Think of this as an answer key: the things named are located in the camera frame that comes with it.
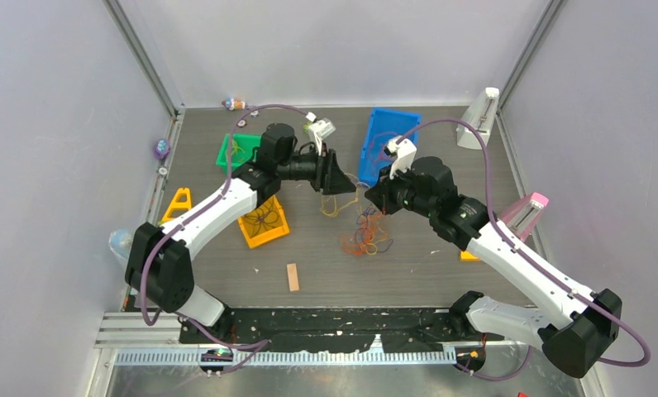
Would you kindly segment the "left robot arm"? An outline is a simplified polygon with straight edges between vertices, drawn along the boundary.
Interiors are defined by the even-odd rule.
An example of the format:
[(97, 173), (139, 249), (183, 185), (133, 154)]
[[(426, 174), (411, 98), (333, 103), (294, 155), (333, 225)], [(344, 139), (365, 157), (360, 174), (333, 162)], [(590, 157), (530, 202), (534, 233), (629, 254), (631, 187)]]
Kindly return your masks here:
[(290, 125), (269, 124), (252, 157), (217, 192), (172, 221), (161, 226), (145, 222), (134, 231), (126, 283), (166, 313), (196, 320), (210, 341), (225, 341), (232, 321), (223, 314), (225, 304), (195, 284), (193, 259), (228, 225), (278, 193), (284, 180), (307, 181), (323, 195), (355, 192), (336, 152), (323, 143), (335, 130), (327, 119), (312, 122), (306, 129), (309, 143), (298, 146)]

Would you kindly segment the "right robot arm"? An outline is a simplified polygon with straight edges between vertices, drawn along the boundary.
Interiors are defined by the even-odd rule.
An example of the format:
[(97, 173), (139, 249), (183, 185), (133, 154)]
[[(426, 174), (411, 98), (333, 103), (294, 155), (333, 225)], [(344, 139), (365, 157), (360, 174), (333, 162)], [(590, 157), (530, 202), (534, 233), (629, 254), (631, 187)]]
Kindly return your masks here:
[(610, 289), (599, 293), (556, 270), (520, 242), (476, 198), (459, 194), (451, 169), (434, 156), (391, 175), (379, 172), (365, 197), (383, 214), (407, 210), (425, 217), (441, 239), (478, 257), (534, 304), (528, 309), (468, 291), (450, 307), (451, 331), (461, 339), (493, 333), (541, 351), (558, 370), (584, 377), (617, 339), (610, 320), (622, 311)]

